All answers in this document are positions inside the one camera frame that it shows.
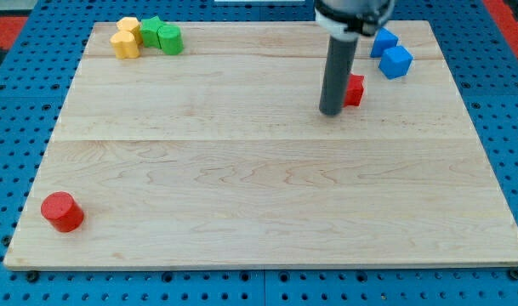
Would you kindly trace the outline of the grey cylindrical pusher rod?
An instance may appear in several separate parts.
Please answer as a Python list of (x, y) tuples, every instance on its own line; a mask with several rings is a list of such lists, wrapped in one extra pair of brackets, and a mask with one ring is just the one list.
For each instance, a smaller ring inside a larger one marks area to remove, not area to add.
[(337, 116), (343, 109), (357, 47), (357, 40), (340, 41), (329, 38), (319, 111)]

